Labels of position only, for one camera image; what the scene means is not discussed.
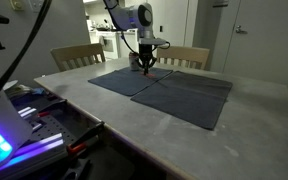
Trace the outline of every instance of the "table surface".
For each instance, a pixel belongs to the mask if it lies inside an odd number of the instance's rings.
[[[87,80],[128,66],[126,58],[35,79],[167,172],[187,179],[288,179],[288,88],[214,72],[155,67],[233,83],[214,131],[133,102]]]

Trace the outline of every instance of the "kitchen cabinet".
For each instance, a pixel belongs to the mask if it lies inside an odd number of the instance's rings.
[[[91,39],[91,43],[99,43],[99,38],[98,36],[96,36],[96,31],[91,31],[90,32],[90,39]]]
[[[147,0],[153,9],[155,37],[184,46],[189,0]]]

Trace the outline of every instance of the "white wall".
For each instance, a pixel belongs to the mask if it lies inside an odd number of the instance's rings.
[[[124,0],[120,0],[120,6],[124,7]],[[102,0],[95,3],[85,4],[85,12],[89,15],[89,19],[97,24],[104,24],[106,19],[109,24],[112,24],[112,19],[108,11],[105,9],[105,4]]]
[[[125,0],[125,7],[138,5],[147,2],[147,0]]]
[[[6,47],[0,51],[0,76],[23,47],[38,15],[31,11],[28,0],[21,2],[25,10],[13,11],[9,1],[0,0],[0,14],[10,19],[10,24],[0,24],[0,41]],[[34,78],[58,72],[51,48],[89,42],[82,0],[53,0],[44,24],[11,79],[35,87]]]

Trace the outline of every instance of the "wall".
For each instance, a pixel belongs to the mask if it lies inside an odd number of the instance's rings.
[[[199,0],[196,13],[195,34],[193,47],[210,49],[206,69],[209,70],[212,64],[212,58],[215,48],[215,42],[219,24],[221,20],[222,9],[227,7],[213,7],[214,0]]]
[[[147,0],[125,0],[125,7],[138,5],[147,2]]]
[[[171,46],[183,46],[189,0],[148,0],[148,3],[153,10],[155,37],[169,41]]]
[[[0,14],[10,19],[10,24],[0,24],[0,41],[6,50],[0,51],[0,76],[23,47],[37,18],[28,0],[21,0],[24,11],[13,11],[9,1],[0,0]],[[50,49],[89,43],[82,0],[53,0],[49,13],[22,59],[11,80],[35,87],[33,79],[58,72]]]
[[[120,0],[120,6],[125,7],[125,1]],[[97,24],[104,24],[104,19],[106,19],[109,24],[112,24],[111,16],[105,9],[105,4],[102,0],[85,4],[85,12],[89,15],[89,19],[95,21]]]

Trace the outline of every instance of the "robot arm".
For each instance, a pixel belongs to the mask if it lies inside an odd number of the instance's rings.
[[[141,38],[154,38],[153,12],[148,3],[122,8],[116,0],[104,0],[114,26],[120,31],[138,28]]]
[[[114,26],[119,31],[137,28],[139,33],[139,57],[138,65],[144,69],[144,75],[152,67],[156,59],[152,55],[152,46],[168,43],[155,38],[153,34],[153,11],[148,3],[122,8],[116,0],[103,0],[109,11]]]

